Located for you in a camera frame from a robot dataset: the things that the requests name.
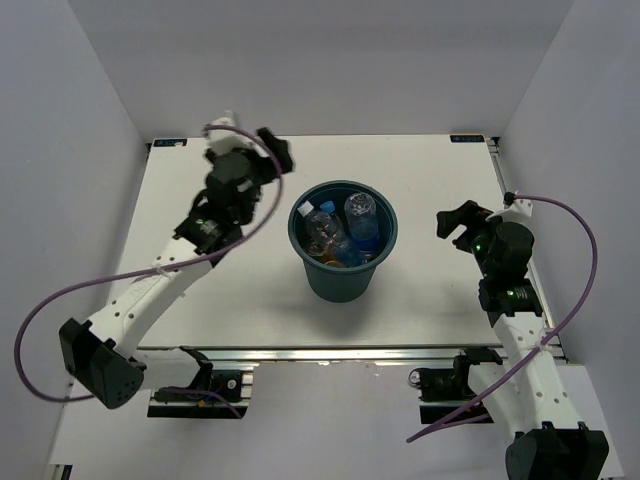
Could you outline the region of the clear bottle blue label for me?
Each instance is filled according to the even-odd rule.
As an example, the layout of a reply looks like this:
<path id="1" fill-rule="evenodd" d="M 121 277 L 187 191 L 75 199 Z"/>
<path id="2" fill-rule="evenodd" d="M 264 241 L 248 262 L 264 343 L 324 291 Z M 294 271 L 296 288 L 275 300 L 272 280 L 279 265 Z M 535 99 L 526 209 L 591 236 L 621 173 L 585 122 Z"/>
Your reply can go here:
<path id="1" fill-rule="evenodd" d="M 356 246 L 367 254 L 373 254 L 380 242 L 377 204 L 365 192 L 350 195 L 344 203 L 349 233 Z"/>

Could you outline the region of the crushed clear plastic bottle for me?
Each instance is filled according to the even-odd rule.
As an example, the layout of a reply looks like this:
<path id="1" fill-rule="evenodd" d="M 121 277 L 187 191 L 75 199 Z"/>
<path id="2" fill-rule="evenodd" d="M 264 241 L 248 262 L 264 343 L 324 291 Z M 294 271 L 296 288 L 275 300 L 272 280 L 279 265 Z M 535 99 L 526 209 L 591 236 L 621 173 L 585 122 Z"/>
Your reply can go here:
<path id="1" fill-rule="evenodd" d="M 305 222 L 311 239 L 327 254 L 333 255 L 335 248 L 344 240 L 344 230 L 340 221 L 332 214 L 316 209 L 309 201 L 297 207 Z"/>

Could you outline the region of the blue label water bottle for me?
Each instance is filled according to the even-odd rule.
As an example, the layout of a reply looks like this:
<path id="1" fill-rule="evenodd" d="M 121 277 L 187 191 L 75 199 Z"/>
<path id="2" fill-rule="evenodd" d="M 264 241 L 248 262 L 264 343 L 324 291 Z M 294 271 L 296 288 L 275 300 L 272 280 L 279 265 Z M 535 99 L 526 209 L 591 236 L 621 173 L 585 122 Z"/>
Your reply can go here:
<path id="1" fill-rule="evenodd" d="M 338 232 L 333 237 L 332 250 L 335 259 L 344 264 L 344 267 L 357 267 L 366 264 L 372 258 L 368 252 L 359 250 L 353 239 L 347 234 L 343 222 L 339 218 L 336 206 L 329 200 L 320 205 L 320 210 L 329 214 L 338 227 Z"/>

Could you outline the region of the orange bottle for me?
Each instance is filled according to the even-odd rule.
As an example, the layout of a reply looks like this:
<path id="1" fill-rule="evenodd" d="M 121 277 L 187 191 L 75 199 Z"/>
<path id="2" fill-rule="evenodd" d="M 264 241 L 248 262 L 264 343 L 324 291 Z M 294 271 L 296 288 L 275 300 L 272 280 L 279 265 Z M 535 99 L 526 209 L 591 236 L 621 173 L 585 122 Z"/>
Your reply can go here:
<path id="1" fill-rule="evenodd" d="M 333 266 L 333 267 L 337 267 L 337 268 L 343 268 L 344 267 L 344 264 L 342 262 L 340 262 L 339 260 L 335 259 L 332 255 L 329 255 L 328 253 L 324 253 L 319 258 L 319 261 L 324 265 L 329 265 L 329 266 Z"/>

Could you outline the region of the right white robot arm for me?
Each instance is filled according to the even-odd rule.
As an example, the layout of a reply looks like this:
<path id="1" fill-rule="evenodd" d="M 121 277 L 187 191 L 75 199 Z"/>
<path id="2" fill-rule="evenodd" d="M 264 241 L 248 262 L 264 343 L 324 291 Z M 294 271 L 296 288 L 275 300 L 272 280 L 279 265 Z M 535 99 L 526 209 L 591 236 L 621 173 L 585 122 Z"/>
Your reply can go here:
<path id="1" fill-rule="evenodd" d="M 440 238 L 463 227 L 453 243 L 479 266 L 479 301 L 514 372 L 509 375 L 491 353 L 469 351 L 470 363 L 455 366 L 451 384 L 463 398 L 481 396 L 482 406 L 506 434 L 508 478 L 597 479 L 609 444 L 572 404 L 543 341 L 543 308 L 527 277 L 534 236 L 522 221 L 531 212 L 524 199 L 499 212 L 467 201 L 436 216 Z"/>

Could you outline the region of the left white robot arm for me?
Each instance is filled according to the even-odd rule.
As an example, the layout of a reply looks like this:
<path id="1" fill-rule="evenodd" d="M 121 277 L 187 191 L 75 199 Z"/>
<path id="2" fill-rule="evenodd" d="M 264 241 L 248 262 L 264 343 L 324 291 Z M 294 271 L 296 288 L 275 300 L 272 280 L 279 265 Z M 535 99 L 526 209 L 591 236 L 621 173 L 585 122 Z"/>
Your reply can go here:
<path id="1" fill-rule="evenodd" d="M 211 272 L 232 246 L 248 240 L 264 185 L 290 173 L 288 141 L 267 128 L 245 136 L 231 125 L 206 127 L 205 187 L 175 228 L 150 272 L 83 322 L 59 330 L 67 371 L 109 409 L 152 389 L 191 399 L 215 396 L 213 365 L 193 347 L 146 352 L 139 343 L 186 290 Z"/>

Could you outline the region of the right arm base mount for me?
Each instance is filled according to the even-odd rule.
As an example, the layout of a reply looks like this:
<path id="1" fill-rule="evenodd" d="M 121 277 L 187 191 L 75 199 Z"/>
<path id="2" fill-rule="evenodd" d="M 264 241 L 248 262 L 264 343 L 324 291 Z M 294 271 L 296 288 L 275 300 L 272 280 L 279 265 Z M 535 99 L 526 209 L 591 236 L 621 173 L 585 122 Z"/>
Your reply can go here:
<path id="1" fill-rule="evenodd" d="M 468 347 L 453 359 L 450 368 L 415 368 L 408 375 L 411 387 L 420 391 L 420 420 L 428 425 L 453 412 L 475 393 L 468 385 L 471 366 L 482 363 L 502 365 L 498 353 L 488 347 Z"/>

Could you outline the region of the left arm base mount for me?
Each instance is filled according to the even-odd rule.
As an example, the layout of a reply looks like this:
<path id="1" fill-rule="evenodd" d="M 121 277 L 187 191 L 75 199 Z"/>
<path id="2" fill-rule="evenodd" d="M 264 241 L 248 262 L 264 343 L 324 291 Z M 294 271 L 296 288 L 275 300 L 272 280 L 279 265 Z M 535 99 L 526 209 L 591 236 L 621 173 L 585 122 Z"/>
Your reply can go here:
<path id="1" fill-rule="evenodd" d="M 192 347 L 144 353 L 143 387 L 151 392 L 147 416 L 166 419 L 241 419 L 253 372 L 217 363 Z"/>

